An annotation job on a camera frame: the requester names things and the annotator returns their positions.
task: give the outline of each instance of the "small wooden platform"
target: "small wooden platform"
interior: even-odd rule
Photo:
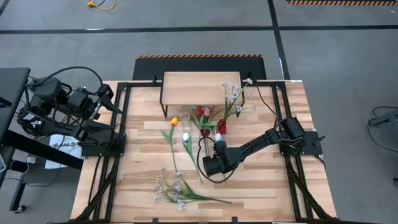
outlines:
[[[118,82],[105,83],[115,90]],[[286,86],[292,114],[305,129],[313,129],[303,83],[286,81]],[[250,87],[246,91],[251,92],[252,97],[245,106],[257,105],[257,113],[244,110],[240,117],[230,117],[228,133],[224,136],[229,147],[240,146],[263,134],[273,126],[275,120],[275,116],[262,103],[256,88]],[[261,86],[260,91],[264,100],[274,109],[271,88]],[[131,90],[126,121],[127,145],[119,165],[112,222],[151,222],[152,218],[159,218],[160,222],[230,222],[231,217],[235,216],[240,222],[294,220],[285,162],[279,154],[278,146],[267,147],[247,157],[227,183],[213,184],[203,180],[201,185],[195,166],[183,149],[180,124],[175,128],[173,139],[177,168],[185,173],[185,178],[194,191],[233,203],[193,202],[182,212],[174,204],[156,204],[154,183],[155,178],[161,174],[160,168],[168,167],[167,178],[174,179],[170,146],[160,130],[169,130],[169,121],[181,114],[179,106],[169,106],[169,117],[164,118],[159,105],[159,93],[159,87],[134,87]],[[281,94],[279,99],[284,111]],[[100,121],[109,123],[111,113],[103,109],[100,113]],[[198,130],[194,129],[194,153],[198,150],[198,135]],[[91,157],[83,164],[71,218],[77,217],[87,206],[96,160],[96,157]],[[309,191],[326,212],[335,216],[323,164],[313,156],[302,156],[302,160]],[[98,185],[99,173],[100,170],[95,185]],[[214,176],[214,179],[222,178],[222,175]],[[305,217],[301,193],[298,193],[298,197],[302,216]],[[100,218],[104,217],[107,193],[103,198]]]
[[[164,105],[224,105],[221,83],[241,84],[239,72],[165,72]]]

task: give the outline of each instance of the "white paper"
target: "white paper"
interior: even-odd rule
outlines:
[[[63,135],[61,134],[53,134],[50,138],[50,146],[58,149],[63,139]],[[81,159],[81,147],[77,144],[77,141],[74,137],[65,136],[65,140],[63,141],[60,151],[69,153],[69,155],[75,156],[76,158]],[[60,168],[60,164],[57,162],[53,162],[50,160],[45,161],[45,169],[58,169]]]

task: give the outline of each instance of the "black metal frame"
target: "black metal frame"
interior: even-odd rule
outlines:
[[[129,98],[130,98],[130,93],[131,93],[131,88],[132,87],[161,87],[160,89],[160,104],[162,109],[163,105],[161,103],[162,99],[162,81],[158,81],[156,79],[156,76],[154,77],[152,82],[143,82],[143,83],[118,83],[117,87],[117,92],[116,92],[116,99],[115,99],[115,105],[119,106],[120,103],[120,97],[121,97],[121,92],[123,90],[126,91],[126,94],[124,96],[124,104],[123,104],[123,113],[121,115],[121,125],[120,125],[120,130],[123,131],[122,126],[126,124],[126,118],[127,118],[127,109],[128,109],[128,104],[129,104]],[[276,108],[276,113],[279,119],[282,119],[282,112],[280,110],[280,103],[279,103],[279,97],[277,94],[277,90],[279,89],[282,92],[282,97],[284,100],[284,107],[286,110],[286,115],[288,118],[292,117],[292,113],[290,111],[290,105],[289,105],[289,99],[287,97],[287,92],[286,92],[286,85],[285,82],[283,81],[276,81],[276,82],[257,82],[256,83],[258,86],[269,86],[272,88],[272,93],[274,97],[274,102],[275,102],[275,108]],[[163,110],[164,114],[167,115],[167,107],[166,109]],[[112,119],[111,119],[111,125],[115,125],[116,123],[116,117],[117,114],[113,113],[112,114]],[[292,197],[292,204],[293,204],[293,210],[294,210],[294,215],[295,215],[295,222],[305,222],[305,223],[357,223],[357,222],[346,222],[346,221],[341,221],[337,218],[333,218],[329,216],[322,208],[319,206],[319,204],[316,202],[316,200],[312,197],[311,193],[307,190],[307,185],[305,181],[305,176],[304,176],[304,170],[303,170],[303,165],[301,161],[300,154],[296,155],[296,165],[297,165],[297,170],[298,174],[293,168],[292,161],[290,159],[290,154],[284,153],[284,151],[280,152],[284,158],[285,158],[285,164],[286,164],[286,170],[288,174],[288,180],[289,180],[289,187],[290,187],[290,193]],[[103,168],[101,171],[101,177],[99,180],[99,187],[96,195],[93,197],[89,205],[85,208],[83,213],[77,217],[74,220],[70,220],[69,224],[71,223],[106,223],[110,222],[111,219],[111,212],[112,212],[112,206],[113,206],[113,198],[114,198],[114,192],[116,189],[116,177],[118,173],[118,166],[119,166],[119,160],[120,157],[115,157],[112,169],[108,176],[106,177],[106,170],[108,168],[108,162],[109,162],[109,157],[104,158],[103,162]],[[297,191],[295,186],[300,189],[300,191],[303,193],[304,197],[304,202],[305,202],[305,210],[307,213],[307,217],[303,218],[301,217],[300,214],[300,206],[299,206],[299,200],[297,198]],[[108,201],[106,205],[106,211],[105,211],[105,218],[104,219],[99,219],[99,213],[100,213],[100,205],[101,205],[101,197],[103,196],[105,190],[109,186],[109,195],[108,195]],[[93,219],[88,220],[90,217],[91,212],[95,210]],[[315,219],[313,218],[312,210],[315,211],[315,213],[320,217],[320,219]],[[152,223],[158,223],[159,219],[154,218]],[[232,217],[231,223],[238,223],[238,218],[237,217]],[[256,222],[256,223],[274,223],[274,222]]]

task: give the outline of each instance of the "concrete floor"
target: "concrete floor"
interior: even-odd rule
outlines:
[[[114,10],[99,12],[81,0],[11,0],[0,17],[0,30],[272,24],[265,0],[117,2]],[[396,7],[289,6],[284,0],[274,4],[280,26],[398,23]],[[371,142],[366,123],[372,108],[397,106],[398,30],[283,31],[281,35],[290,77],[304,81],[315,127],[326,135],[322,147],[338,216],[396,223],[398,189],[392,178],[398,177],[398,154]],[[85,65],[104,80],[130,80],[137,55],[263,54],[268,78],[282,79],[273,31],[14,34],[0,35],[0,49],[0,67],[30,67],[35,77]],[[81,71],[59,78],[75,88],[97,87],[91,75]],[[11,128],[20,131],[15,124]],[[381,144],[398,150],[388,126],[371,131]],[[26,179],[47,183],[54,175],[37,164]],[[65,169],[49,188],[27,187],[22,201],[29,209],[18,215],[7,211],[16,183],[5,181],[0,190],[2,223],[68,220],[78,178],[78,172]],[[54,195],[62,195],[62,201]]]

